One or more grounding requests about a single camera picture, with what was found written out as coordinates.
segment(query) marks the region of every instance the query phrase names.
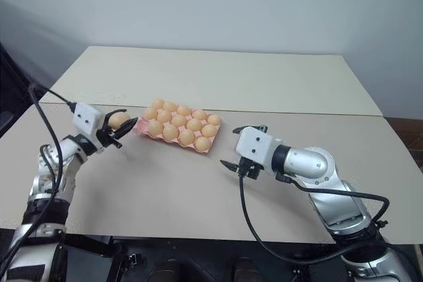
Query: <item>metal arm segment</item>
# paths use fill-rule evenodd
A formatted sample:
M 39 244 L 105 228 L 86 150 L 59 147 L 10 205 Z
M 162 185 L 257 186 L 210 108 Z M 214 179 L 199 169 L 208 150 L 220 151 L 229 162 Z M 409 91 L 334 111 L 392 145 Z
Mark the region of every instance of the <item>metal arm segment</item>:
M 108 119 L 114 112 L 103 114 L 96 108 L 78 103 L 73 123 L 79 134 L 67 136 L 60 142 L 63 155 L 63 173 L 58 192 L 45 214 L 42 223 L 27 238 L 14 256 L 2 281 L 7 279 L 32 281 L 57 281 L 65 279 L 67 254 L 63 248 L 66 233 L 67 211 L 75 191 L 76 173 L 93 153 L 101 153 L 105 147 L 114 144 L 135 125 L 137 118 L 122 123 L 117 130 L 108 126 Z M 55 175 L 58 173 L 58 151 L 54 145 L 44 148 L 44 154 Z M 32 184 L 22 225 L 15 231 L 11 246 L 27 232 L 52 196 L 52 176 L 41 155 L 38 155 L 38 175 Z
M 285 174 L 297 178 L 307 188 L 354 191 L 339 179 L 335 161 L 328 151 L 318 147 L 287 147 L 266 131 L 266 126 L 234 130 L 241 132 L 236 147 L 241 160 L 238 165 L 223 162 L 225 166 L 252 178 L 257 178 L 262 169 L 275 177 Z M 360 198 L 314 193 L 310 198 L 324 226 L 340 246 L 362 240 L 383 240 Z M 342 257 L 356 281 L 411 282 L 396 253 L 378 248 L 362 248 Z

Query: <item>brown egg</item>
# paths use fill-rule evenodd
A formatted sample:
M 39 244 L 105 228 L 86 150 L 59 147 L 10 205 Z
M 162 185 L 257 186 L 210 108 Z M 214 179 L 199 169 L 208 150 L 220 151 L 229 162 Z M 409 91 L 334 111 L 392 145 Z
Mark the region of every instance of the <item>brown egg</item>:
M 131 119 L 130 115 L 125 112 L 116 112 L 112 114 L 111 117 L 108 119 L 108 125 L 113 130 L 117 130 L 120 126 L 126 121 Z
M 183 115 L 176 115 L 175 117 L 172 118 L 171 124 L 173 124 L 176 127 L 180 127 L 186 124 L 186 118 Z
M 211 145 L 212 145 L 212 143 L 210 142 L 210 140 L 208 138 L 199 137 L 196 140 L 196 149 L 199 150 L 199 151 L 208 150 Z
M 174 102 L 164 102 L 163 109 L 167 110 L 168 112 L 175 112 L 176 111 L 176 104 Z
M 186 127 L 195 132 L 201 129 L 202 124 L 197 118 L 192 118 L 186 123 Z
M 163 110 L 157 115 L 157 120 L 159 120 L 161 123 L 170 122 L 171 119 L 172 115 L 167 110 Z
M 144 118 L 147 120 L 155 119 L 157 117 L 157 110 L 153 107 L 148 107 L 144 110 Z
M 179 105 L 176 111 L 178 112 L 178 114 L 183 116 L 188 116 L 191 114 L 191 108 L 189 108 L 187 105 Z
M 165 101 L 161 98 L 156 98 L 154 99 L 153 103 L 151 104 L 151 107 L 155 108 L 155 109 L 160 109 L 163 107 L 163 104 L 165 103 Z
M 222 118 L 216 114 L 210 115 L 209 118 L 207 118 L 207 122 L 212 125 L 220 125 L 222 123 Z
M 214 137 L 216 133 L 217 133 L 216 126 L 211 124 L 205 125 L 203 129 L 201 129 L 201 134 L 206 138 Z
M 176 139 L 178 137 L 178 134 L 179 134 L 179 129 L 176 128 L 174 125 L 167 125 L 163 129 L 163 138 L 165 138 L 165 140 L 167 141 Z
M 179 142 L 181 145 L 190 145 L 196 138 L 194 132 L 189 129 L 182 130 L 179 133 Z
M 149 135 L 160 135 L 163 132 L 163 124 L 157 120 L 150 120 L 148 123 Z
M 204 110 L 197 109 L 193 114 L 192 117 L 198 120 L 205 120 L 207 118 L 207 113 Z

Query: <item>wire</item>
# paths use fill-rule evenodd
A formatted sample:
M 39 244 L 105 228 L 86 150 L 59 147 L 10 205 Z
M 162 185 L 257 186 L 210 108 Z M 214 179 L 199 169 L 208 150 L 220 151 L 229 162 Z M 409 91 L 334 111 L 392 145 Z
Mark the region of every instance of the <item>wire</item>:
M 48 162 L 46 155 L 44 154 L 44 149 L 48 147 L 48 145 L 42 145 L 40 147 L 40 156 L 44 160 L 44 163 L 46 163 L 46 166 L 48 167 L 48 170 L 50 171 L 50 177 L 52 178 L 52 189 L 56 187 L 56 175 L 54 174 L 53 168 Z
M 71 104 L 71 102 L 68 101 L 66 98 L 64 98 L 62 95 L 48 89 L 47 87 L 45 87 L 45 86 L 43 86 L 39 83 L 37 83 L 36 86 L 35 85 L 33 85 L 33 86 L 34 86 L 34 88 L 38 88 L 38 89 L 44 90 L 45 92 L 49 92 L 50 94 L 53 94 L 54 96 L 58 97 L 59 99 L 61 99 L 62 101 L 64 101 L 68 105 Z
M 48 121 L 44 111 L 41 109 L 41 106 L 38 103 L 37 97 L 35 95 L 35 89 L 36 87 L 31 84 L 28 88 L 29 95 L 31 97 L 32 102 L 34 103 L 38 113 L 40 114 L 43 122 L 45 123 L 47 130 L 50 132 L 50 135 L 52 136 L 54 145 L 56 146 L 57 152 L 58 152 L 58 160 L 59 160 L 59 166 L 58 166 L 58 175 L 56 180 L 56 186 L 53 188 L 53 192 L 46 204 L 46 206 L 43 208 L 39 216 L 36 218 L 36 220 L 31 224 L 30 228 L 23 234 L 22 237 L 20 237 L 12 248 L 9 249 L 9 251 L 5 254 L 3 257 L 1 264 L 0 264 L 0 278 L 2 278 L 7 271 L 7 268 L 9 267 L 10 263 L 12 262 L 13 257 L 18 252 L 19 248 L 24 244 L 25 240 L 34 232 L 34 230 L 38 227 L 38 225 L 41 223 L 42 219 L 44 218 L 44 215 L 46 214 L 48 208 L 52 204 L 61 182 L 61 177 L 63 174 L 63 154 L 60 149 L 59 140 L 56 137 L 56 134 L 54 133 L 54 130 L 52 128 L 52 125 Z
M 243 181 L 243 176 L 239 177 L 239 191 L 241 194 L 241 205 L 243 207 L 243 212 L 244 212 L 244 217 L 245 217 L 245 221 L 247 222 L 247 225 L 250 228 L 250 231 L 252 233 L 252 235 L 256 238 L 257 242 L 265 249 L 267 250 L 267 252 L 269 252 L 270 254 L 272 254 L 273 256 L 277 257 L 278 259 L 282 260 L 282 261 L 286 261 L 289 262 L 291 264 L 296 264 L 296 265 L 313 265 L 313 264 L 319 264 L 321 262 L 325 262 L 334 258 L 337 258 L 339 256 L 342 256 L 343 254 L 347 254 L 355 249 L 358 248 L 362 248 L 364 246 L 369 246 L 369 242 L 366 241 L 362 241 L 362 242 L 357 242 L 355 244 L 351 244 L 348 247 L 345 247 L 343 249 L 340 249 L 336 252 L 333 252 L 327 256 L 323 256 L 321 258 L 315 258 L 315 259 L 309 259 L 309 260 L 304 260 L 304 259 L 295 259 L 295 258 L 289 258 L 289 257 L 285 257 L 285 256 L 281 256 L 279 254 L 277 254 L 275 251 L 273 251 L 272 249 L 270 249 L 269 247 L 267 247 L 267 245 L 265 245 L 265 243 L 261 240 L 261 238 L 259 237 L 259 235 L 257 234 L 257 232 L 255 231 L 254 227 L 252 226 L 252 223 L 250 221 L 250 217 L 249 214 L 247 212 L 247 206 L 245 205 L 245 194 L 244 194 L 244 181 Z
M 381 201 L 383 203 L 380 210 L 377 212 L 377 214 L 373 217 L 372 221 L 376 223 L 383 214 L 386 212 L 386 210 L 389 207 L 389 199 L 386 197 L 380 196 L 380 195 L 374 195 L 374 194 L 367 194 L 367 193 L 360 193 L 360 192 L 350 192 L 350 191 L 339 191 L 339 190 L 329 190 L 329 189 L 322 189 L 322 188 L 305 188 L 298 184 L 297 181 L 293 180 L 292 178 L 289 178 L 290 181 L 288 183 L 292 183 L 295 185 L 299 190 L 307 193 L 322 193 L 322 194 L 334 194 L 334 195 L 343 195 L 343 196 L 350 196 L 350 197 L 359 197 L 359 198 L 366 198 L 366 199 L 372 199 L 375 201 Z
M 371 245 L 376 245 L 376 246 L 384 246 L 386 248 L 390 248 L 398 253 L 400 253 L 406 260 L 407 262 L 410 263 L 410 265 L 414 268 L 417 277 L 419 279 L 419 281 L 421 281 L 420 278 L 420 274 L 417 270 L 417 267 L 415 266 L 414 262 L 411 260 L 411 258 L 408 256 L 408 254 L 406 254 L 403 250 L 401 250 L 399 247 L 389 244 L 388 242 L 385 241 L 379 241 L 379 240 L 374 240 L 374 241 L 361 241 L 361 242 L 357 242 L 355 244 L 351 244 L 348 247 L 345 247 L 343 249 L 340 249 L 336 252 L 333 252 L 331 254 L 325 255 L 323 257 L 320 258 L 314 258 L 314 259 L 308 259 L 308 260 L 304 260 L 304 259 L 295 259 L 295 258 L 289 258 L 289 257 L 285 257 L 282 256 L 280 254 L 277 254 L 275 251 L 273 251 L 272 249 L 270 249 L 259 237 L 259 235 L 257 234 L 257 232 L 255 231 L 254 227 L 252 226 L 249 214 L 247 212 L 247 206 L 245 205 L 245 193 L 244 193 L 244 176 L 239 176 L 239 192 L 241 195 L 241 205 L 243 208 L 243 213 L 244 213 L 244 217 L 245 217 L 245 221 L 247 222 L 247 225 L 252 233 L 252 235 L 255 237 L 255 239 L 257 240 L 257 242 L 270 254 L 272 254 L 273 256 L 275 256 L 276 258 L 278 258 L 279 260 L 285 261 L 285 262 L 289 262 L 291 264 L 295 264 L 295 265 L 313 265 L 313 264 L 319 264 L 325 261 L 329 261 L 332 259 L 335 259 L 339 256 L 342 256 L 344 254 L 350 253 L 353 250 L 362 248 L 362 247 L 368 247 Z M 298 188 L 300 190 L 303 189 L 302 186 L 300 186 L 296 181 L 292 180 L 295 184 L 297 184 Z M 381 200 L 384 202 L 384 204 L 387 204 L 389 206 L 389 200 L 386 197 L 383 196 L 378 196 L 378 195 L 371 195 L 371 194 L 365 194 L 365 193 L 358 193 L 358 192 L 347 192 L 347 191 L 336 191 L 336 192 L 341 192 L 341 193 L 335 193 L 335 192 L 330 192 L 328 194 L 336 194 L 336 195 L 346 195 L 346 193 L 348 194 L 352 194 L 352 195 L 356 195 L 355 197 L 362 197 L 362 198 L 369 198 L 369 199 L 376 199 L 377 200 Z

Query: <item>egg tray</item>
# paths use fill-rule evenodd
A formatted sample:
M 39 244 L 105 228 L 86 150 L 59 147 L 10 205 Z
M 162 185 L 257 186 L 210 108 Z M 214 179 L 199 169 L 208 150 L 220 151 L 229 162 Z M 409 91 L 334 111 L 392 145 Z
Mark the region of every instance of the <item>egg tray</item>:
M 162 108 L 159 108 L 159 109 L 157 109 L 157 112 L 160 114 L 160 112 L 162 112 L 163 111 L 163 109 Z M 185 116 L 185 118 L 186 118 L 186 121 L 188 122 L 190 119 L 192 119 L 192 118 L 194 118 L 193 116 L 192 116 L 192 114 L 194 113 L 196 111 L 196 109 L 192 109 L 192 111 L 191 111 L 191 115 L 187 115 L 187 116 Z M 211 113 L 208 113 L 208 112 L 206 112 L 206 114 L 207 114 L 207 117 L 209 117 L 210 115 L 213 115 L 213 114 L 211 114 Z M 171 120 L 169 121 L 169 122 L 166 122 L 166 123 L 164 123 L 163 125 L 166 127 L 167 125 L 170 125 L 170 122 L 172 121 L 172 119 L 173 119 L 173 117 L 175 117 L 176 115 L 178 115 L 178 113 L 177 112 L 171 112 L 171 115 L 172 115 L 172 118 L 171 118 Z M 175 138 L 175 139 L 173 139 L 173 140 L 166 140 L 164 137 L 163 137 L 163 134 L 159 134 L 159 135 L 150 135 L 150 134 L 148 134 L 148 123 L 151 121 L 151 120 L 154 120 L 155 118 L 153 118 L 153 119 L 150 119 L 150 120 L 148 120 L 148 119 L 146 119 L 146 118 L 144 118 L 144 116 L 140 116 L 139 118 L 138 118 L 138 121 L 137 121 L 137 123 L 136 123 L 136 125 L 134 126 L 134 128 L 133 128 L 133 130 L 138 134 L 138 135 L 147 135 L 148 137 L 150 137 L 150 138 L 153 138 L 153 139 L 162 139 L 162 140 L 164 140 L 164 141 L 166 141 L 167 143 L 177 143 L 178 145 L 180 145 L 181 147 L 184 147 L 184 148 L 191 148 L 191 149 L 194 149 L 196 152 L 198 152 L 198 153 L 208 153 L 209 152 L 209 150 L 212 148 L 212 145 L 213 145 L 213 141 L 214 141 L 214 139 L 216 138 L 216 135 L 219 133 L 219 128 L 220 128 L 220 126 L 221 126 L 221 124 L 220 125 L 215 125 L 215 127 L 217 128 L 217 133 L 213 136 L 213 137 L 208 137 L 208 139 L 210 140 L 210 147 L 209 147 L 209 149 L 207 149 L 207 150 L 205 150 L 205 151 L 199 151 L 199 150 L 197 150 L 197 148 L 195 148 L 195 141 L 197 140 L 197 138 L 199 138 L 199 137 L 203 137 L 203 135 L 202 135 L 202 133 L 201 133 L 201 129 L 200 130 L 198 130 L 198 131 L 193 131 L 194 132 L 194 135 L 195 135 L 195 139 L 194 139 L 194 142 L 193 143 L 191 143 L 191 144 L 189 144 L 189 145 L 183 145 L 183 144 L 181 144 L 180 142 L 179 142 L 179 140 L 178 140 L 178 138 Z M 207 119 L 204 119 L 204 120 L 200 120 L 200 122 L 201 122 L 201 124 L 202 124 L 202 127 L 204 127 L 206 124 L 208 124 L 207 123 Z M 187 129 L 184 125 L 182 125 L 182 126 L 180 126 L 180 127 L 178 127 L 178 130 L 179 130 L 179 133 L 181 133 L 182 131 L 184 131 L 185 129 Z

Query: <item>tabletop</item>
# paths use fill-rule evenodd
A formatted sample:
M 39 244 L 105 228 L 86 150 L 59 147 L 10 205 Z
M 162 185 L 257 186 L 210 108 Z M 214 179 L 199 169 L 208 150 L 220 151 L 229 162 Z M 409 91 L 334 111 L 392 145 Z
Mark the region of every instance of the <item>tabletop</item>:
M 77 174 L 68 232 L 252 240 L 236 175 L 242 125 L 265 124 L 287 145 L 325 148 L 358 191 L 387 196 L 392 243 L 422 243 L 423 177 L 401 140 L 339 55 L 88 47 L 53 89 L 104 112 L 143 113 L 155 97 L 213 110 L 223 124 L 208 154 L 130 133 Z M 66 105 L 41 103 L 57 135 L 75 134 Z M 22 219 L 41 144 L 51 142 L 34 107 L 0 140 L 0 227 Z M 308 196 L 265 174 L 246 180 L 247 207 L 264 240 L 332 242 Z M 379 204 L 365 201 L 374 215 Z
M 57 135 L 75 134 L 64 104 L 43 104 Z M 97 106 L 104 112 L 116 107 Z M 127 107 L 131 116 L 143 108 Z M 241 125 L 266 124 L 287 145 L 331 152 L 339 176 L 358 191 L 385 195 L 391 206 L 383 234 L 392 243 L 422 243 L 423 176 L 382 117 L 218 112 L 223 124 L 206 155 L 129 133 L 123 147 L 94 154 L 77 173 L 68 232 L 116 236 L 252 240 L 234 173 Z M 37 154 L 50 136 L 31 107 L 0 140 L 0 227 L 19 225 L 37 173 Z M 264 172 L 246 180 L 247 208 L 267 241 L 332 242 L 306 194 Z M 365 201 L 372 215 L 379 204 Z

